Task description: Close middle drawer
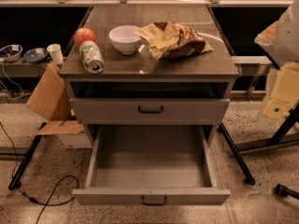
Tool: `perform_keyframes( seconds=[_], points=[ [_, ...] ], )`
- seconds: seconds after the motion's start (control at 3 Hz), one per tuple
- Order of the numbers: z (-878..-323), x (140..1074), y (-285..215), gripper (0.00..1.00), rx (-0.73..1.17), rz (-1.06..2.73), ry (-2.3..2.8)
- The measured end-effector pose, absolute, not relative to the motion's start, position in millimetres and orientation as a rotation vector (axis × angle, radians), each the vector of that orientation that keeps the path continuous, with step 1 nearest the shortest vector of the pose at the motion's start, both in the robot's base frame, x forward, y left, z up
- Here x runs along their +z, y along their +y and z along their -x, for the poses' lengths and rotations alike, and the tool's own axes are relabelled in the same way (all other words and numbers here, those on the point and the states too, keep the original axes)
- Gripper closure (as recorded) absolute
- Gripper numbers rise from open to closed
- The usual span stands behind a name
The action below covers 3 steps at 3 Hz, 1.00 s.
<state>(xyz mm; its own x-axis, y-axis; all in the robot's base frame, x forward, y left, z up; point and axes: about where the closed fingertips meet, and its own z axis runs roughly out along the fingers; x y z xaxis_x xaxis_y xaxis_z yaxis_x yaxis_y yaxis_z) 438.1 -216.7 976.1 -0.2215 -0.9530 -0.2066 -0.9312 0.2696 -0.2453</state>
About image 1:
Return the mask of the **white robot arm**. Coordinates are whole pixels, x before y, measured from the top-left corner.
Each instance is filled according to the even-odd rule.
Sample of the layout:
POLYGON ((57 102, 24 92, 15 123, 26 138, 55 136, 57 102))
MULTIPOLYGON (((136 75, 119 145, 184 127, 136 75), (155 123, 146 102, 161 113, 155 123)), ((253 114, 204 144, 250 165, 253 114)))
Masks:
POLYGON ((276 72, 270 72, 270 88, 262 114, 282 119, 299 101, 299 0, 294 0, 254 42, 279 66, 276 72))

